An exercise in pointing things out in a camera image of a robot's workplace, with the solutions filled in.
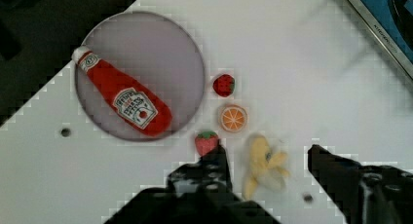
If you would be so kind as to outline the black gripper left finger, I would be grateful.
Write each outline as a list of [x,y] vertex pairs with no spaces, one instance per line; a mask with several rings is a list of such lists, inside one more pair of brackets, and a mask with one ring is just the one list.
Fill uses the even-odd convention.
[[104,224],[281,224],[261,205],[232,191],[222,146],[167,177],[164,188],[147,188]]

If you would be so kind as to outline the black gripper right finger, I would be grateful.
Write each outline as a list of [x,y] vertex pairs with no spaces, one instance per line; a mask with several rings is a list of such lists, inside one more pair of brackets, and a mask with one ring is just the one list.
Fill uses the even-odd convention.
[[364,166],[319,145],[307,152],[308,171],[347,224],[413,224],[413,177],[392,166]]

